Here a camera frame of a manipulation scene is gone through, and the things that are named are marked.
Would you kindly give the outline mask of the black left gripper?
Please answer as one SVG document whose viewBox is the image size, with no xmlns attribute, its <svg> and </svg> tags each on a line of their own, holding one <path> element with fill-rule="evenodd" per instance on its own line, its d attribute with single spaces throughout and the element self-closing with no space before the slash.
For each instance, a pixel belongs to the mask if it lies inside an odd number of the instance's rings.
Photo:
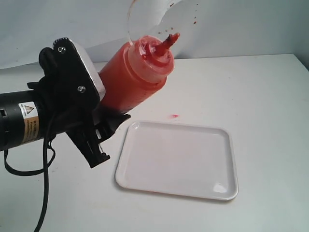
<svg viewBox="0 0 309 232">
<path fill-rule="evenodd" d="M 43 77 L 27 86 L 38 111 L 27 125 L 28 143 L 42 139 L 46 132 L 51 138 L 65 132 L 91 168 L 110 159 L 99 143 L 111 138 L 131 115 L 98 106 L 102 84 L 95 86 L 90 77 Z"/>
</svg>

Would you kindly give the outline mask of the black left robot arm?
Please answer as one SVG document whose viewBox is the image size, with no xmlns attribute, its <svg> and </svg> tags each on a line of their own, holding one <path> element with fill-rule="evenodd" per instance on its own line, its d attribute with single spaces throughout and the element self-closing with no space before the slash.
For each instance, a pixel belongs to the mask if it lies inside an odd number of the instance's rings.
<svg viewBox="0 0 309 232">
<path fill-rule="evenodd" d="M 95 87 L 53 82 L 45 77 L 29 82 L 29 90 L 0 96 L 0 149 L 5 153 L 40 139 L 66 133 L 91 168 L 110 159 L 100 144 L 111 138 L 128 114 L 107 114 Z"/>
</svg>

